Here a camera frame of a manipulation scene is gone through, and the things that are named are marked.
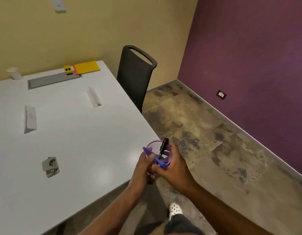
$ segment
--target white crocs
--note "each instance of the white crocs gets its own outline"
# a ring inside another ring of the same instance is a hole
[[[175,214],[183,214],[181,207],[176,203],[171,203],[169,205],[169,220],[171,220],[172,216]]]

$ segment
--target cup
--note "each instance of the cup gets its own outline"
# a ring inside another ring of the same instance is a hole
[[[14,79],[14,80],[21,80],[23,76],[18,72],[17,67],[11,67],[7,69],[6,71],[9,73],[9,75]]]

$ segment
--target purple mesh pen holder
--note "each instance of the purple mesh pen holder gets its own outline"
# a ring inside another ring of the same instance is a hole
[[[148,144],[148,146],[146,146],[146,148],[152,148],[152,152],[157,156],[160,153],[160,148],[162,145],[162,140],[155,140],[152,141],[151,143]],[[166,163],[167,166],[169,166],[170,162],[172,161],[172,149],[171,147],[167,144],[165,150],[164,150],[164,155],[168,156],[168,161]]]

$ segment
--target wall outlet plate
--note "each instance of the wall outlet plate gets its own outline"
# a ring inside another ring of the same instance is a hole
[[[225,99],[225,97],[227,96],[224,92],[222,92],[221,90],[219,90],[216,94],[219,98],[221,98],[222,100]]]

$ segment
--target chair backrest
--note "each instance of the chair backrest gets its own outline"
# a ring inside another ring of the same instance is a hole
[[[152,64],[145,62],[131,49],[145,56]],[[150,55],[135,46],[126,45],[123,48],[117,81],[141,113],[151,74],[157,64]]]

